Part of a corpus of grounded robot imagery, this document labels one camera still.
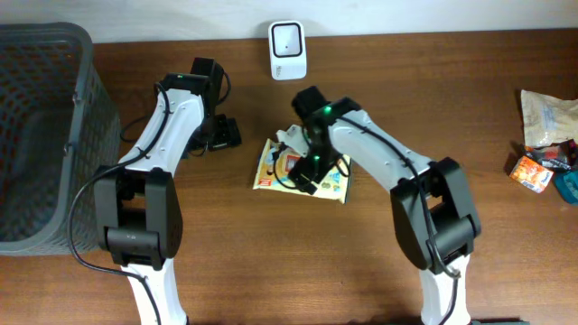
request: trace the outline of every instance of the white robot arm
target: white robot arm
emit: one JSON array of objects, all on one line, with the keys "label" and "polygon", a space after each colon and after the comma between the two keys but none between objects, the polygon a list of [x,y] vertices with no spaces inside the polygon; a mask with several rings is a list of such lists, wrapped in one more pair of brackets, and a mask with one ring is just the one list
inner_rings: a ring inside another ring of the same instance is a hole
[{"label": "white robot arm", "polygon": [[[390,192],[397,241],[420,269],[422,322],[469,324],[465,272],[481,227],[459,165],[449,158],[433,162],[403,146],[348,98],[330,103],[311,87],[297,95],[293,106],[310,140],[303,139],[309,152],[290,171],[289,179],[300,190],[314,192],[314,183],[336,159],[350,156]],[[442,196],[443,203],[427,211],[420,191]]]},{"label": "white robot arm", "polygon": [[[154,146],[142,159],[95,183],[100,247],[111,253],[123,271],[144,279],[152,295],[137,279],[128,278],[142,324],[188,323],[174,276],[182,216],[172,176],[190,149],[201,147],[204,152],[240,144],[234,119],[214,114],[222,100],[223,76],[219,64],[203,58],[195,59],[191,74],[167,75],[160,83],[165,90],[157,96],[148,125],[119,163],[134,160],[157,138]],[[144,207],[127,206],[135,196],[144,197]]]}]

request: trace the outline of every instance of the laundry basket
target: laundry basket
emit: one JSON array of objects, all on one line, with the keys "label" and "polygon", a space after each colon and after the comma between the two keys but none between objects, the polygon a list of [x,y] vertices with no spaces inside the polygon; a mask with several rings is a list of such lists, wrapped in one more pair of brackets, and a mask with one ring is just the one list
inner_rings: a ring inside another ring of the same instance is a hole
[{"label": "laundry basket", "polygon": [[[86,31],[0,25],[0,255],[69,252],[70,203],[99,165],[116,162],[119,129]],[[73,238],[80,252],[97,246],[92,191]]]}]

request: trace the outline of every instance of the small box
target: small box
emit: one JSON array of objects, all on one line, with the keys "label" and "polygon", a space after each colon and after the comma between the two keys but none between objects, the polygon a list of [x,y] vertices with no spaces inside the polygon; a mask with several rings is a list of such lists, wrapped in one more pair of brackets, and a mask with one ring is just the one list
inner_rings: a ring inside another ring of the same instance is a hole
[{"label": "small box", "polygon": [[517,161],[516,167],[509,175],[512,180],[520,182],[536,193],[545,190],[545,187],[552,180],[552,176],[554,176],[554,172],[526,156]]}]

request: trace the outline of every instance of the packaging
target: packaging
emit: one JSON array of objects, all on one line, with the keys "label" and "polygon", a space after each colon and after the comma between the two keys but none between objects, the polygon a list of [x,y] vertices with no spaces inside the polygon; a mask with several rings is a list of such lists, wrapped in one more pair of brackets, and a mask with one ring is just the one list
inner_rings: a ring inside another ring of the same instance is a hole
[{"label": "packaging", "polygon": [[578,100],[562,100],[522,90],[527,146],[544,147],[578,138]]},{"label": "packaging", "polygon": [[[289,190],[277,182],[273,174],[273,153],[277,148],[278,144],[267,139],[263,152],[261,153],[261,158],[259,159],[259,165],[256,169],[253,190],[279,190],[293,194],[311,196],[299,190]],[[279,156],[276,165],[277,175],[283,183],[293,186],[293,183],[289,180],[287,175],[295,166],[295,163],[297,163],[299,158],[301,158],[301,156],[291,148],[287,148]],[[343,155],[343,159],[348,165],[351,165],[351,159],[347,155]],[[340,167],[344,172],[347,172],[348,168],[345,163],[340,162]],[[319,184],[315,184],[315,186],[317,186],[317,191],[313,196],[315,198],[338,200],[341,203],[345,203],[347,192],[350,187],[350,179],[351,168],[349,177],[344,177],[340,174],[337,167],[333,167]]]},{"label": "packaging", "polygon": [[545,190],[545,187],[552,180],[552,176],[554,176],[554,172],[540,166],[539,163],[526,156],[520,158],[509,175],[512,180],[518,181],[536,193],[541,193]]},{"label": "packaging", "polygon": [[535,149],[526,145],[524,150],[526,150],[528,158],[554,172],[568,172],[572,169],[568,156],[561,145],[553,145],[542,149]]},{"label": "packaging", "polygon": [[568,163],[572,166],[573,171],[578,171],[578,145],[574,140],[563,143],[566,154],[568,155]]}]

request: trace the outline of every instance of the wooden table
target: wooden table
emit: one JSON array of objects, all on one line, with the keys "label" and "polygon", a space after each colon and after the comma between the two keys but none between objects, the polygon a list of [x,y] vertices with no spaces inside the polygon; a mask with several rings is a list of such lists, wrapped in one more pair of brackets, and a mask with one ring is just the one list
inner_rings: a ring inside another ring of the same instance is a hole
[{"label": "wooden table", "polygon": [[[153,82],[213,57],[233,89],[218,111],[243,144],[182,161],[182,306],[202,323],[327,324],[419,316],[417,270],[398,248],[387,193],[359,167],[350,202],[251,190],[267,137],[297,123],[297,91],[350,96],[419,153],[467,172],[483,227],[467,274],[474,319],[578,321],[578,209],[504,172],[523,142],[519,91],[578,97],[578,30],[309,38],[302,80],[273,81],[266,40],[95,46],[121,119],[154,107]],[[112,265],[102,252],[86,255]],[[124,278],[70,256],[0,258],[3,324],[136,324]]]}]

